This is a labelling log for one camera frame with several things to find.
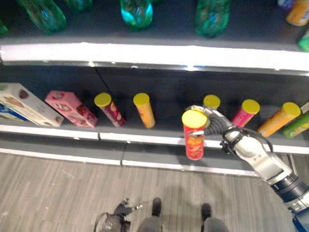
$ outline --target white shelf edge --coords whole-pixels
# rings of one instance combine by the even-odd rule
[[[0,125],[0,132],[11,132],[32,135],[47,135],[56,137],[68,137],[74,139],[91,139],[98,140],[97,132],[81,131],[81,130],[63,130],[55,128],[37,128],[24,126]]]
[[[226,169],[226,168],[199,167],[199,166],[193,166],[193,165],[191,166],[191,165],[169,164],[169,163],[132,161],[132,160],[125,160],[125,159],[122,160],[122,165],[147,167],[147,168],[165,168],[165,169],[174,169],[174,170],[181,170],[181,171],[195,171],[195,172],[225,174],[225,175],[254,176],[254,177],[259,176],[255,171]]]
[[[166,144],[166,145],[184,145],[183,138],[176,137],[164,137],[164,136],[148,136],[148,135],[134,135],[134,134],[119,134],[119,133],[100,133],[101,140],[110,141],[125,141],[127,143],[148,143],[148,144]],[[209,148],[222,148],[220,145],[221,140],[204,140],[204,147]],[[269,148],[266,144],[264,147],[267,151]],[[279,153],[297,153],[297,154],[309,154],[309,147],[302,146],[285,146],[285,145],[273,145],[274,152]]]
[[[77,162],[84,162],[84,163],[120,165],[120,160],[112,160],[112,159],[97,159],[97,158],[91,158],[91,157],[69,156],[69,155],[60,155],[60,154],[25,151],[25,150],[15,150],[15,149],[7,149],[7,148],[0,148],[0,152],[12,154],[12,155],[22,155],[22,156],[30,156],[30,157],[38,157],[38,158],[54,159],[54,160],[57,159],[57,160],[77,161]]]
[[[305,71],[309,76],[309,53],[279,50],[82,42],[2,45],[0,55],[4,63],[82,61],[91,67],[96,62],[182,65],[188,71],[213,66]]]

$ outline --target person's leg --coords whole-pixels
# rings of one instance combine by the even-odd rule
[[[228,232],[228,228],[223,221],[210,217],[204,222],[204,232]]]
[[[160,221],[160,213],[161,213],[161,199],[154,198],[153,200],[153,208],[151,217],[147,217],[143,220],[141,225],[138,228],[138,232],[161,232],[162,231],[162,224]]]
[[[204,203],[201,208],[203,225],[202,232],[228,232],[228,228],[223,221],[211,217],[211,206]]]
[[[138,232],[161,232],[162,225],[160,218],[156,216],[147,217],[143,220],[141,225],[139,226]]]

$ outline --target gray pants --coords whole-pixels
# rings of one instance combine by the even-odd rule
[[[147,217],[139,226],[138,232],[162,232],[161,221],[158,217]],[[217,218],[208,218],[204,222],[204,232],[228,232],[223,221]]]
[[[137,232],[162,232],[161,221],[158,217],[147,217],[139,226]]]
[[[228,228],[220,219],[210,217],[204,222],[204,232],[228,232]]]

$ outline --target green plastic bottle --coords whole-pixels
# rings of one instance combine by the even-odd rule
[[[87,11],[92,8],[92,0],[64,0],[73,11]]]
[[[66,27],[66,18],[52,0],[17,0],[32,22],[46,34]]]
[[[230,0],[198,0],[196,32],[215,37],[221,34],[228,23]]]
[[[309,30],[307,30],[306,34],[298,42],[298,46],[300,49],[309,52]]]
[[[300,116],[296,121],[286,126],[282,133],[288,137],[293,138],[296,135],[309,129],[309,112]]]
[[[0,20],[0,36],[6,34],[8,31],[9,30],[7,29],[7,27]]]
[[[153,19],[150,0],[120,0],[121,15],[132,31],[149,26]]]

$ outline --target blue box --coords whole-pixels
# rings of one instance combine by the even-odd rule
[[[26,118],[22,117],[18,113],[9,108],[5,107],[4,105],[0,104],[0,119],[12,119],[16,121],[27,121]]]

